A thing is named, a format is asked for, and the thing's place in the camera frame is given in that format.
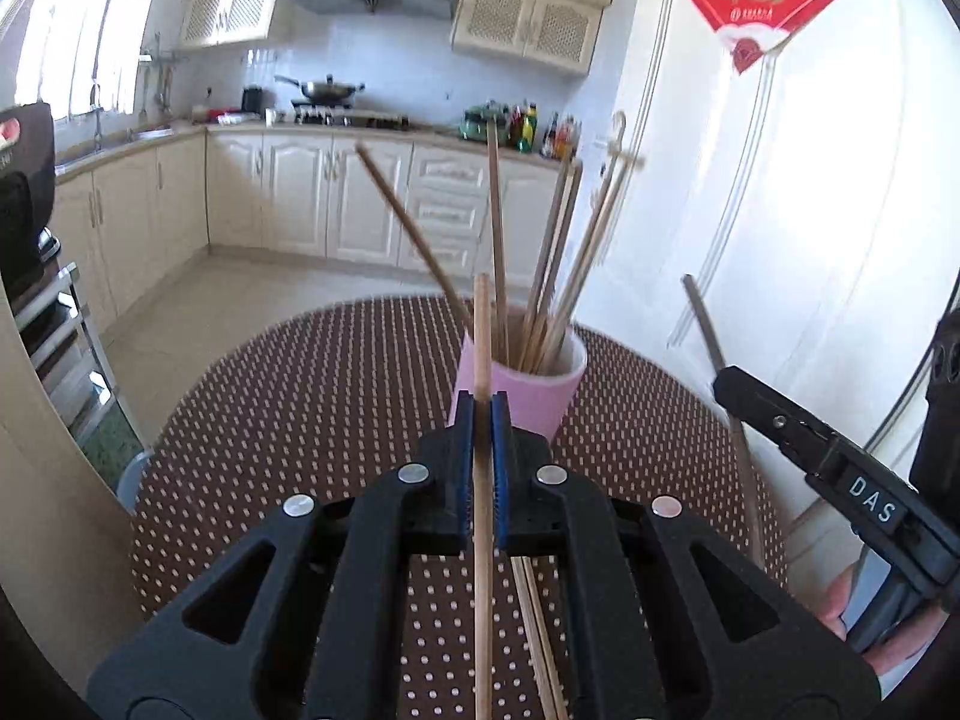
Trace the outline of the person's right hand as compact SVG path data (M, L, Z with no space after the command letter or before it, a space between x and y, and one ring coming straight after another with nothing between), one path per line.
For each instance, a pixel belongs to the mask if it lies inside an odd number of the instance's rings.
M820 605L817 606L815 617L822 622L825 628L830 629L836 637L846 639L846 626L841 621L841 615L850 603L853 593L854 574L856 566L850 564L833 580L823 595ZM915 614L910 621L901 624L896 633L882 644L875 644L866 653L864 660L874 668L877 676L895 670L903 665L912 656L921 653L939 634L949 615L939 606L928 605L923 611Z

